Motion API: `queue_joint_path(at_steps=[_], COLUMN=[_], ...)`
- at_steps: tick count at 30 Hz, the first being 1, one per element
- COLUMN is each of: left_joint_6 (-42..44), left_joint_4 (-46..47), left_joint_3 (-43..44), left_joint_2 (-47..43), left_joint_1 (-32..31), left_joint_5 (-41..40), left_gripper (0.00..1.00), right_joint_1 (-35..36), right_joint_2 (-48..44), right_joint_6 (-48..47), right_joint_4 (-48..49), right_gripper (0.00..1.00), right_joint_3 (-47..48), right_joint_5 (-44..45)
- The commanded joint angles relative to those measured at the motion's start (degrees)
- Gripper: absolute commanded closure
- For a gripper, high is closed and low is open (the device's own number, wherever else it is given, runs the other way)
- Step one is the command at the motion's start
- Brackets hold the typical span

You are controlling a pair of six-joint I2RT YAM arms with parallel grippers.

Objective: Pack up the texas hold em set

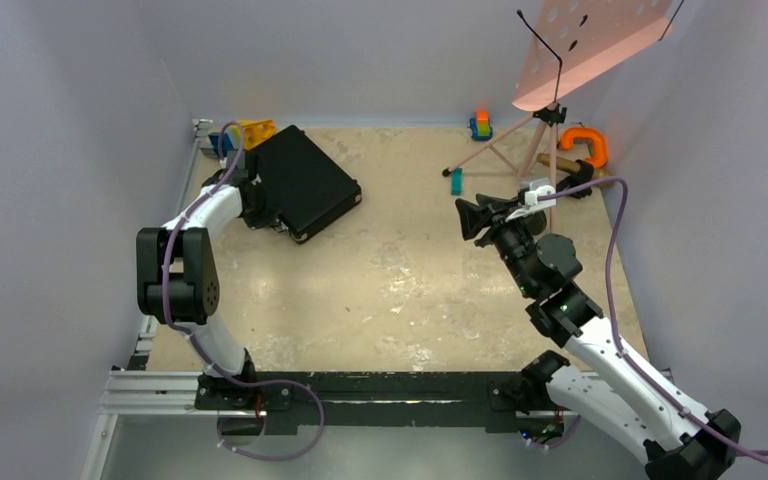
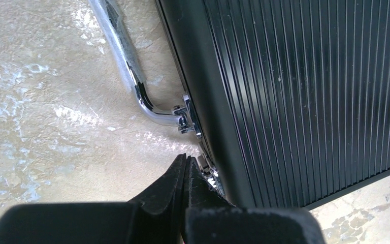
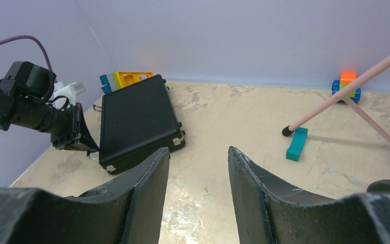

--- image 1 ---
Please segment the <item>black poker chip case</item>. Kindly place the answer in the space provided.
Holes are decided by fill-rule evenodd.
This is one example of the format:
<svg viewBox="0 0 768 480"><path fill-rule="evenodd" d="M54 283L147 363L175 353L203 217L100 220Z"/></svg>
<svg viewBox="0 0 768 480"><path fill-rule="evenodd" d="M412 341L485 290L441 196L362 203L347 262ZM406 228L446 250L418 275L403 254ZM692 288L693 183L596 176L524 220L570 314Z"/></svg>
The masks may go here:
<svg viewBox="0 0 768 480"><path fill-rule="evenodd" d="M290 125L246 153L263 189L268 223L303 244L362 201L358 181L302 129Z"/></svg>

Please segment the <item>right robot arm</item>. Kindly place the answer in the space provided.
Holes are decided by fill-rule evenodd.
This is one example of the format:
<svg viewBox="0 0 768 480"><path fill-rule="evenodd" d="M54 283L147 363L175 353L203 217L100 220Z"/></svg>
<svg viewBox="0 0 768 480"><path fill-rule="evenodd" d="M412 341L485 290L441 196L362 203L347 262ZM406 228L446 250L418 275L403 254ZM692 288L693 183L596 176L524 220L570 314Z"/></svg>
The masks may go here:
<svg viewBox="0 0 768 480"><path fill-rule="evenodd" d="M611 319L575 282L583 267L571 239L545 233L542 212L514 217L515 200L458 199L461 235L492 245L548 350L522 371L520 397L566 407L628 450L650 479L717 479L736 460L741 424L681 393L614 333Z"/></svg>

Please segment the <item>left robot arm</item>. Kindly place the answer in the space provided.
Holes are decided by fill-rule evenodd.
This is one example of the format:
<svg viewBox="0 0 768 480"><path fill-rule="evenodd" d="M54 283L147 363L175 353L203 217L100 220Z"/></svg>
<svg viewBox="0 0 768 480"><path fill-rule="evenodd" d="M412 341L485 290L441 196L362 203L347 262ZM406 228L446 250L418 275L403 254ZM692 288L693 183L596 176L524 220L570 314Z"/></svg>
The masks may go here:
<svg viewBox="0 0 768 480"><path fill-rule="evenodd" d="M219 395L232 408L252 405L265 385L251 356L218 315L220 281L212 240L235 219L257 223L267 214L261 156L239 151L201 187L196 198L160 227L136 237L140 311L177 332L218 379Z"/></svg>

